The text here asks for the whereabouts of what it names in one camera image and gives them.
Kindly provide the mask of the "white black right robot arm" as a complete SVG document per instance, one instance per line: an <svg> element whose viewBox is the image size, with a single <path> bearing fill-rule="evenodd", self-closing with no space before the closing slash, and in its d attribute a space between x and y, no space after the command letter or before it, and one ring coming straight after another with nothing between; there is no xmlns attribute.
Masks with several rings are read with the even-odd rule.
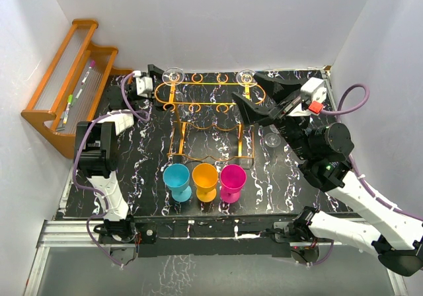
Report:
<svg viewBox="0 0 423 296"><path fill-rule="evenodd" d="M236 79L244 87L261 87L274 103L265 108L233 93L243 123L274 126L299 158L299 170L306 181L363 219L356 223L305 207L287 226L274 229L274 235L301 241L338 241L375 256L401 276L421 270L422 221L399 210L358 174L350 158L354 144L344 124L309 128L312 115L325 113L325 82L315 77L275 79L249 70L239 72Z"/></svg>

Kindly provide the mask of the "clear wine glass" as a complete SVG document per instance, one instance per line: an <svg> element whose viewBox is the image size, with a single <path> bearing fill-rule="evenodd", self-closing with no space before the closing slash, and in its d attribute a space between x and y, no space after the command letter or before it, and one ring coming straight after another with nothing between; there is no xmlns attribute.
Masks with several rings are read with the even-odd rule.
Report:
<svg viewBox="0 0 423 296"><path fill-rule="evenodd" d="M236 82L244 87L243 96L247 99L250 99L250 89L256 86L256 81L254 79L255 71L250 69L244 69L239 71L236 74Z"/></svg>
<svg viewBox="0 0 423 296"><path fill-rule="evenodd" d="M174 93L178 91L178 86L184 82L185 73L179 67L168 68L162 74L162 81L172 89Z"/></svg>
<svg viewBox="0 0 423 296"><path fill-rule="evenodd" d="M281 143L281 137L275 125L269 126L270 132L264 136L264 142L268 147L276 148Z"/></svg>

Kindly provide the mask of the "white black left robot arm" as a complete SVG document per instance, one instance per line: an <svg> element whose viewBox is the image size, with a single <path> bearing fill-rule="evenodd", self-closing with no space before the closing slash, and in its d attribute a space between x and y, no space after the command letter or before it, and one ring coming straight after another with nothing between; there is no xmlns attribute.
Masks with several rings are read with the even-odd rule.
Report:
<svg viewBox="0 0 423 296"><path fill-rule="evenodd" d="M118 136L134 126L136 120L149 120L148 112L135 107L141 100L153 99L155 81L163 73L153 64L147 66L147 72L132 71L124 76L121 85L106 89L105 115L77 124L73 183L92 191L100 202L103 224L96 226L94 232L116 241L132 242L137 232L117 179Z"/></svg>

